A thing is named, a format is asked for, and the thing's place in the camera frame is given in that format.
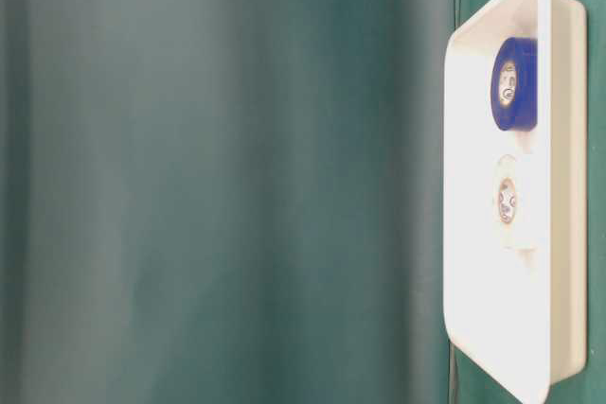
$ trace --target blue electrical tape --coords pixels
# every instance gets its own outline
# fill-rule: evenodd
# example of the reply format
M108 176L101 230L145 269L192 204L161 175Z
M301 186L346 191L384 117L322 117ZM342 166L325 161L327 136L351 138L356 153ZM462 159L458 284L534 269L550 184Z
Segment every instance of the blue electrical tape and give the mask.
M527 132L537 125L537 41L508 38L501 45L490 84L492 116L499 129Z

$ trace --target tape roll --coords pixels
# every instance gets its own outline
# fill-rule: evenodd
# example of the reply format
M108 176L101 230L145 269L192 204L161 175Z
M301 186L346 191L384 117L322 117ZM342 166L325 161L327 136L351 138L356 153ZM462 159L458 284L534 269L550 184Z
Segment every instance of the tape roll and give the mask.
M492 186L492 214L502 246L514 250L536 247L532 173L523 159L504 155L497 162Z
M501 45L490 82L490 105L500 130L527 132L537 125L537 41L508 38Z

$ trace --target green curtain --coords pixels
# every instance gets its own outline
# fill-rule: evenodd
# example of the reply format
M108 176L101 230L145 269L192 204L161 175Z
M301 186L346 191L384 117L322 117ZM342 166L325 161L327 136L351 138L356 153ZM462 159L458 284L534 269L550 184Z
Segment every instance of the green curtain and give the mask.
M455 0L456 17L461 24L488 0ZM588 344L587 366L580 374L552 387L547 402L595 403L606 400L606 312L603 295L606 281L606 230L600 207L606 204L601 186L606 181L606 158L602 139L606 136L606 89L601 75L606 66L602 21L606 18L605 0L580 0L587 8L588 56ZM480 370L463 354L456 355L458 364L458 402L509 403L516 399Z
M453 1L0 0L3 402L445 402Z

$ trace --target white tape roll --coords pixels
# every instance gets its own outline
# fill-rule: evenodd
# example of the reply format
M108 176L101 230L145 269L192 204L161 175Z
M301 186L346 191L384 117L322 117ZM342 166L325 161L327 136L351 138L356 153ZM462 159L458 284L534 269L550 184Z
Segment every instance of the white tape roll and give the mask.
M492 185L491 211L497 235L505 248L525 250L536 247L532 228L532 176L524 160L504 155L496 165Z

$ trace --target green fabric backdrop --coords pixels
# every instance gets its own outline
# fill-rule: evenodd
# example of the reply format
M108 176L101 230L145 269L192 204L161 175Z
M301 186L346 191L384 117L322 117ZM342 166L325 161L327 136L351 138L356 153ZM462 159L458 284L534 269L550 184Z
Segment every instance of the green fabric backdrop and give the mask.
M488 0L455 0L459 24ZM587 366L577 376L552 387L548 402L596 403L606 400L606 227L600 215L606 204L602 186L606 181L606 89L602 75L606 68L606 0L580 0L587 8L588 32L588 352ZM463 354L458 364L458 402L509 403L516 399L481 371Z
M3 402L445 402L453 8L0 0Z

